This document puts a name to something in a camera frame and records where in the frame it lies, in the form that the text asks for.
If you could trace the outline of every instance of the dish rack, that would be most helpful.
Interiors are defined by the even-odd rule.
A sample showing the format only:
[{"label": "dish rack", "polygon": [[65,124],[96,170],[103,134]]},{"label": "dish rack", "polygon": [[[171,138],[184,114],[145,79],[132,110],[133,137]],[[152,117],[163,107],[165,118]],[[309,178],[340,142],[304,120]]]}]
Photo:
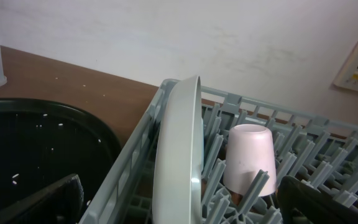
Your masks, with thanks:
[{"label": "dish rack", "polygon": [[[80,223],[152,223],[152,184],[159,125],[168,96],[178,80],[164,80],[134,132],[107,174]],[[219,181],[225,162],[217,159],[230,128],[264,125],[273,132],[277,185],[286,175],[358,211],[358,126],[202,86],[201,91],[223,97],[222,103],[202,104],[206,183],[200,223],[281,223],[280,209],[258,197],[268,179],[262,170],[239,205]],[[242,110],[242,105],[254,109]],[[260,111],[272,111],[270,116]],[[279,114],[289,114],[288,120]],[[330,133],[338,130],[343,134]]]}]

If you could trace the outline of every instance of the white plate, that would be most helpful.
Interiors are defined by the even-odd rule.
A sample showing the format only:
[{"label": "white plate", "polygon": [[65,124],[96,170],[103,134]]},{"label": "white plate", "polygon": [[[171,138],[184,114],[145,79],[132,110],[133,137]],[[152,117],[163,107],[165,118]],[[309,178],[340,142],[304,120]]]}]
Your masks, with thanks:
[{"label": "white plate", "polygon": [[203,150],[199,76],[178,82],[165,108],[153,188],[155,224],[201,223]]}]

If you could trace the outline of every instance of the pink cup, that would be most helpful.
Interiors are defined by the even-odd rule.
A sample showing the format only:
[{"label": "pink cup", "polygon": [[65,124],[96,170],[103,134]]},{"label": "pink cup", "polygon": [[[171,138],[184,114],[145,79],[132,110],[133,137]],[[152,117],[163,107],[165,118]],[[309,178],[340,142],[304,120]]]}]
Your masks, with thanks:
[{"label": "pink cup", "polygon": [[223,183],[245,195],[259,170],[270,176],[259,196],[276,191],[276,167],[272,132],[261,125],[242,124],[230,129]]}]

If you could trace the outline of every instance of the white wall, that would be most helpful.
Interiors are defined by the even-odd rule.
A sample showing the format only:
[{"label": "white wall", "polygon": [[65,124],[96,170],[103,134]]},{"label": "white wall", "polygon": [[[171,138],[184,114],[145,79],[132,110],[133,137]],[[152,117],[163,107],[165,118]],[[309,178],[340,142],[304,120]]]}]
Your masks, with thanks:
[{"label": "white wall", "polygon": [[0,0],[0,43],[159,85],[203,85],[358,124],[331,83],[358,41],[358,0]]}]

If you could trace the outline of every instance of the wooden countertop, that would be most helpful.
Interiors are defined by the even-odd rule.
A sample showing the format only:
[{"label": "wooden countertop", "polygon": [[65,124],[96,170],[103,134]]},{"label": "wooden countertop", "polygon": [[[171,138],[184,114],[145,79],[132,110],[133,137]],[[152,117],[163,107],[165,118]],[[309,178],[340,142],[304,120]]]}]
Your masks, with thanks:
[{"label": "wooden countertop", "polygon": [[1,46],[7,83],[0,98],[66,103],[104,121],[124,146],[157,86]]}]

